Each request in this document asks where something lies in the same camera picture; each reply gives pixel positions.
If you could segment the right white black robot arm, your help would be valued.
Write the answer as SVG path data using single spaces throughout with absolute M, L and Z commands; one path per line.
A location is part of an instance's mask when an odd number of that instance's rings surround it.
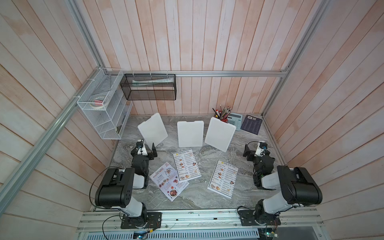
M 258 201 L 253 212 L 254 222 L 267 225 L 277 222 L 280 213 L 295 207 L 319 205 L 323 200 L 320 187 L 306 168 L 275 167 L 268 144 L 258 142 L 255 150 L 245 144 L 243 156 L 253 163 L 253 181 L 259 190 L 277 191 L 272 197 Z

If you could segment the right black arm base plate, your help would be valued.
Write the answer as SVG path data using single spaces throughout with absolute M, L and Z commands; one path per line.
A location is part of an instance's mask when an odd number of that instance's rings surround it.
M 277 215 L 260 213 L 257 210 L 240 208 L 237 210 L 242 226 L 280 226 L 281 220 Z

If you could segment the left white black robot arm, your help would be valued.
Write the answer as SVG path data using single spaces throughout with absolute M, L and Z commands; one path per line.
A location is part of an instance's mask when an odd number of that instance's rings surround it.
M 131 151 L 131 167 L 108 167 L 96 193 L 94 206 L 120 212 L 122 229 L 150 228 L 151 223 L 144 203 L 133 197 L 133 190 L 146 189 L 149 183 L 149 162 L 158 154 L 154 144 L 147 150 L 144 140 L 136 142 Z

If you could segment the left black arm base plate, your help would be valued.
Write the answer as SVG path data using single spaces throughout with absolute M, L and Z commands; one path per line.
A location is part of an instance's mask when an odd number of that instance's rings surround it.
M 162 213 L 145 212 L 140 217 L 123 216 L 122 229 L 158 229 L 161 227 Z

